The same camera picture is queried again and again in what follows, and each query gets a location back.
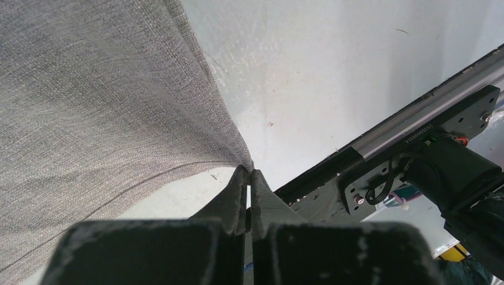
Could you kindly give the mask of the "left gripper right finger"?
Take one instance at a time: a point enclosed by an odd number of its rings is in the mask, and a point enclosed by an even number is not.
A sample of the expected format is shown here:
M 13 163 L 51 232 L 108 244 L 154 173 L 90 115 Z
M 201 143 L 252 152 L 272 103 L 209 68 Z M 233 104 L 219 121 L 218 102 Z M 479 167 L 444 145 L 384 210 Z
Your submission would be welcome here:
M 309 223 L 254 170 L 255 284 L 443 284 L 420 232 L 405 223 Z

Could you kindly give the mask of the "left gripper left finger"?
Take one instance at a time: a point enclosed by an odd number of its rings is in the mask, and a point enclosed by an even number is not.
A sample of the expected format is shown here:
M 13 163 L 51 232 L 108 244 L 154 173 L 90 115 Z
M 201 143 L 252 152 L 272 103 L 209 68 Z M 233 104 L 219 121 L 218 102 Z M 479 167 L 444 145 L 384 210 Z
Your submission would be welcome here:
M 59 242 L 42 284 L 242 284 L 248 172 L 185 220 L 92 220 Z

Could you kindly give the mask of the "grey cloth napkin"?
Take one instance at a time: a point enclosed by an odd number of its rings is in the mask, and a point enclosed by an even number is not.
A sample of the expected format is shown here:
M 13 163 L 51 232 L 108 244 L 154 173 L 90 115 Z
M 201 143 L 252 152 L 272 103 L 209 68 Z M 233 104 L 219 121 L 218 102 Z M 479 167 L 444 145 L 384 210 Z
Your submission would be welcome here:
M 75 223 L 253 168 L 180 1 L 1 2 L 1 283 Z

